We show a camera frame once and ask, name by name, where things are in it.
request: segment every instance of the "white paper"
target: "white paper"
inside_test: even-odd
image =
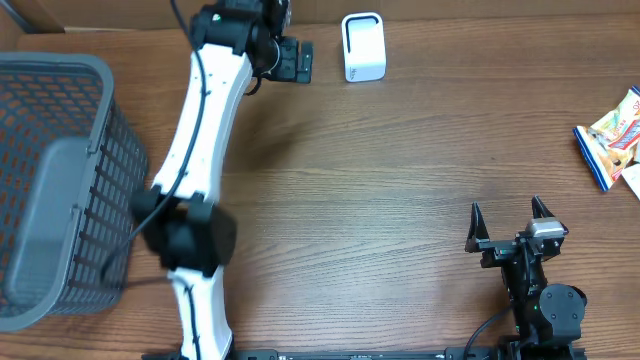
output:
[[[640,200],[640,164],[622,170],[622,177]]]

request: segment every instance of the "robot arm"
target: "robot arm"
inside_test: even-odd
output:
[[[191,37],[204,66],[204,112],[187,171],[180,179],[202,101],[201,69],[191,56],[185,104],[169,154],[152,189],[133,197],[141,223],[166,197],[170,205],[143,230],[150,250],[169,269],[184,333],[181,354],[145,359],[224,360],[233,335],[224,307],[223,275],[235,247],[236,224],[218,207],[222,164],[233,120],[252,77],[309,83],[313,47],[282,36],[287,0],[221,0],[193,19]],[[170,189],[176,181],[175,193]]]

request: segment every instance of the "gray plastic basket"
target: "gray plastic basket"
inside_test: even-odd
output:
[[[113,91],[96,57],[0,53],[0,331],[120,298],[100,266],[128,239],[147,157]]]

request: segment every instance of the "colorful food package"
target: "colorful food package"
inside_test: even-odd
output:
[[[640,88],[632,87],[615,110],[573,133],[600,189],[608,191],[634,157],[640,161]]]

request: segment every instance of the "wooden table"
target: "wooden table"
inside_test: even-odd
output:
[[[225,279],[238,347],[464,345],[506,304],[500,270],[464,252],[472,201],[505,239],[540,194],[571,229],[547,277],[589,296],[578,345],[591,359],[640,358],[640,204],[623,180],[598,190],[571,133],[640,83],[640,16],[385,28],[383,81],[347,84],[339,27],[299,26],[290,34],[315,43],[313,83],[266,83],[240,105],[222,192],[240,224]],[[188,79],[178,31],[24,36],[19,48],[106,60],[155,174]],[[130,269],[132,281],[164,273],[140,239]],[[181,336],[172,290],[157,284],[95,316],[1,335],[0,357],[135,359],[175,350]]]

